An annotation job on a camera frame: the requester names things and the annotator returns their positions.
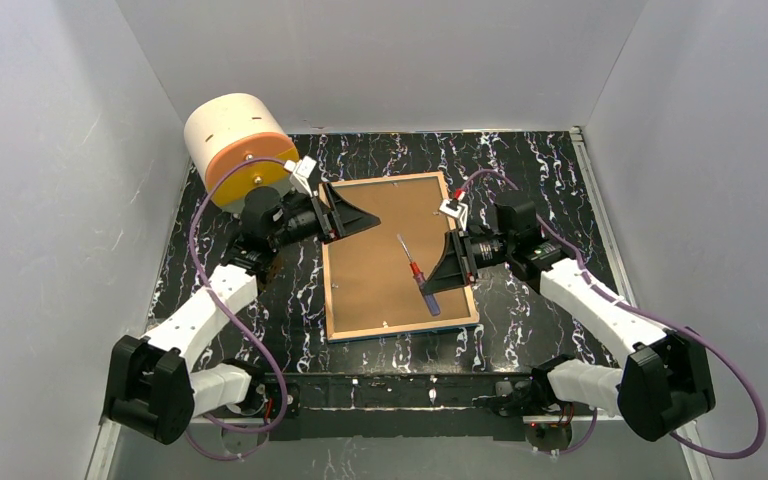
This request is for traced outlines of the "blue red screwdriver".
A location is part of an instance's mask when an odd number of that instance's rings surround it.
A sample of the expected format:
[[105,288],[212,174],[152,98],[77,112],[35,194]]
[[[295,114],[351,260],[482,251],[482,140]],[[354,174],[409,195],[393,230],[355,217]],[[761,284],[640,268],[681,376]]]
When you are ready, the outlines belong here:
[[415,262],[413,256],[411,255],[411,253],[410,253],[410,251],[408,249],[408,246],[407,246],[403,236],[400,233],[397,233],[396,234],[396,238],[397,238],[399,244],[401,245],[401,247],[402,247],[402,249],[403,249],[403,251],[404,251],[404,253],[406,255],[406,258],[407,258],[407,260],[409,262],[409,267],[411,269],[412,277],[413,277],[413,279],[414,279],[414,281],[415,281],[415,283],[416,283],[416,285],[418,287],[419,293],[420,293],[420,295],[421,295],[421,297],[422,297],[422,299],[423,299],[423,301],[424,301],[424,303],[425,303],[425,305],[426,305],[430,315],[432,317],[439,316],[441,314],[441,309],[440,309],[440,306],[439,306],[437,300],[435,299],[433,294],[428,294],[424,290],[424,286],[426,284],[426,279],[425,279],[424,273],[422,272],[422,270],[420,269],[418,264]]

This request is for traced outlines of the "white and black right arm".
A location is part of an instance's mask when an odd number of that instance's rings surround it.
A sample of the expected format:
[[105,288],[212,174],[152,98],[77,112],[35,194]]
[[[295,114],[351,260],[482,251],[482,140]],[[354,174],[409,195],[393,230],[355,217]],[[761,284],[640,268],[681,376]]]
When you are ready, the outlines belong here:
[[711,411],[716,397],[705,348],[687,333],[632,312],[585,267],[578,249],[552,231],[532,202],[508,196],[494,205],[497,225],[467,220],[458,198],[439,211],[453,219],[442,255],[421,285],[426,296],[468,287],[482,269],[505,265],[531,290],[568,312],[616,360],[617,367],[558,355],[505,392],[475,400],[500,416],[552,405],[586,404],[621,416],[647,441],[658,440]]

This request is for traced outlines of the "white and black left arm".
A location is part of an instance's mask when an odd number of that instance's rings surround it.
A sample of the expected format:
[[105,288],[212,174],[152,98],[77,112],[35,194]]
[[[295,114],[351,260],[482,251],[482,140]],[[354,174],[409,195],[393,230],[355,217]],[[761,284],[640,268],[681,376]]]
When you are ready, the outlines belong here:
[[309,238],[328,244],[380,224],[379,217],[345,200],[331,184],[323,189],[321,194],[281,194],[257,187],[246,195],[239,228],[202,287],[143,336],[125,335],[113,346],[104,418],[168,445],[203,414],[242,406],[251,397],[268,403],[286,398],[281,368],[258,338],[252,342],[271,374],[232,359],[201,371],[195,365],[221,330],[265,290],[284,247]]

